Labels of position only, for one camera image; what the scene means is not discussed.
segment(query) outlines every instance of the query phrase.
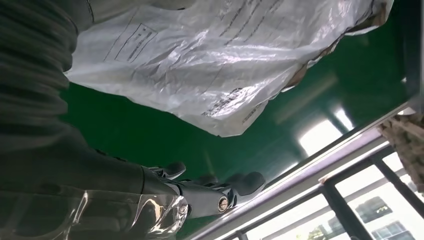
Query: metal frame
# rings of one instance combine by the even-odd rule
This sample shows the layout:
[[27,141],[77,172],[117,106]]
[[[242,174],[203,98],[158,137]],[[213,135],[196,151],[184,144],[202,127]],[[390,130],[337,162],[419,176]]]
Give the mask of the metal frame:
[[[273,218],[281,214],[286,213],[287,211],[309,201],[310,199],[316,196],[319,196],[320,194],[322,194],[325,197],[325,199],[328,201],[327,207],[311,213],[309,216],[303,219],[300,219],[297,222],[294,222],[293,224],[266,236],[264,239],[272,239],[274,237],[280,236],[310,221],[311,219],[314,219],[316,217],[319,217],[327,213],[328,211],[334,211],[336,217],[338,218],[341,225],[345,229],[346,233],[350,237],[356,237],[357,239],[361,239],[361,240],[373,240],[373,237],[365,229],[364,225],[361,223],[361,221],[359,220],[357,215],[353,212],[353,210],[349,207],[347,202],[363,195],[364,193],[367,193],[380,186],[383,186],[384,184],[388,182],[394,185],[394,187],[399,191],[399,193],[409,202],[409,204],[411,204],[411,206],[417,211],[417,213],[424,219],[424,203],[415,195],[414,192],[412,192],[408,188],[406,184],[404,184],[400,180],[401,176],[407,174],[406,171],[404,169],[400,169],[396,172],[393,172],[383,162],[383,158],[392,154],[393,152],[394,150],[390,146],[381,149],[380,151],[365,158],[364,160],[357,162],[347,167],[346,169],[334,174],[333,176],[328,178],[326,181],[324,181],[321,185],[319,185],[317,188],[307,193],[306,195],[302,196],[298,200],[291,202],[290,204],[279,209],[278,211],[260,219],[257,222],[254,222],[244,227],[241,230],[238,230],[236,233],[226,237],[224,240],[233,240],[237,238],[239,240],[249,240],[246,233],[249,232],[250,230],[272,220]],[[366,168],[370,166],[376,166],[380,170],[380,172],[384,175],[385,178],[377,180],[376,182],[365,187],[364,189],[360,189],[349,196],[342,197],[339,191],[336,189],[336,184],[340,183],[341,181],[345,179],[350,178],[351,176],[361,172],[362,170],[365,170]]]

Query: green surface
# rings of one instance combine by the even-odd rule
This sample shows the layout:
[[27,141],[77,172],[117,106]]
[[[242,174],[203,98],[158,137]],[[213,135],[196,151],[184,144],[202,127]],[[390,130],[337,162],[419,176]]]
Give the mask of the green surface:
[[[224,180],[258,171],[270,181],[309,157],[299,139],[320,122],[329,120],[343,134],[349,131],[335,116],[337,110],[361,127],[407,100],[394,18],[368,34],[344,37],[298,86],[270,101],[241,136],[213,136],[169,113],[74,84],[63,94],[69,104],[63,119],[78,127],[92,147],[112,156],[145,166],[182,161],[184,178],[213,173]],[[315,137],[322,144],[332,135]],[[179,238],[211,219],[189,220]]]

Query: plastic bag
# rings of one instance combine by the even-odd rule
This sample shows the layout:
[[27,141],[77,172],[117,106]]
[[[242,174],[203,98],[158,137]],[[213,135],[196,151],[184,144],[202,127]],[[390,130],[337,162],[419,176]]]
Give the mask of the plastic bag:
[[384,22],[391,1],[198,0],[180,11],[142,6],[83,32],[66,74],[211,134],[240,135],[344,33],[371,17],[371,25]]
[[0,190],[2,240],[172,239],[189,206],[178,195],[48,186],[42,193]]

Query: window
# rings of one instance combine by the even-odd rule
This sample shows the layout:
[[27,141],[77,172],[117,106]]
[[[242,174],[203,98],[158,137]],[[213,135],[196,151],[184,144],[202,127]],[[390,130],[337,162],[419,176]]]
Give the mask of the window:
[[406,174],[404,166],[402,165],[402,162],[396,152],[393,152],[392,154],[384,157],[383,162],[399,176],[400,180],[406,184],[421,201],[424,202],[424,196],[418,192],[417,186],[412,182],[411,177]]
[[392,209],[379,196],[359,204],[355,211],[365,224],[393,213]]
[[399,222],[393,222],[372,232],[375,240],[416,240]]
[[349,240],[322,195],[248,231],[247,237],[249,240],[329,240],[334,237]]
[[376,240],[424,239],[424,219],[374,165],[335,187]]

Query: metal bolt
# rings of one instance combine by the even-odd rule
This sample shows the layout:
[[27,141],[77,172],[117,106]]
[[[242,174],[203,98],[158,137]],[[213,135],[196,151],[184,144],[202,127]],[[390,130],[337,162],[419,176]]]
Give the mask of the metal bolt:
[[226,196],[222,196],[218,202],[218,211],[223,213],[228,208],[228,198]]
[[186,214],[187,213],[187,207],[186,206],[181,206],[179,208],[179,213],[180,214]]

